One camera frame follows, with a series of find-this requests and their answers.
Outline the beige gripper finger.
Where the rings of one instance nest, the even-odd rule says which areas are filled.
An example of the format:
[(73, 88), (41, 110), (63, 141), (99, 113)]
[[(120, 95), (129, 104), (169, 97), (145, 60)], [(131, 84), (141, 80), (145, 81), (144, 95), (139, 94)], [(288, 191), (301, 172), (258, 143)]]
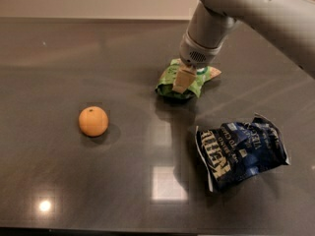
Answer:
[(180, 64), (173, 82), (172, 90), (184, 93), (196, 80), (197, 70), (193, 66)]

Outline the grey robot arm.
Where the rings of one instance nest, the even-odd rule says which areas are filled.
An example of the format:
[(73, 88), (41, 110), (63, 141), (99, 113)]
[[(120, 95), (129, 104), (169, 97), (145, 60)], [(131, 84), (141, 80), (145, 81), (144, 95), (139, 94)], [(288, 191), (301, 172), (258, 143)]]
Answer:
[(186, 91), (197, 70), (212, 63), (226, 36), (244, 23), (315, 77), (315, 2), (312, 0), (199, 0), (180, 43), (173, 90)]

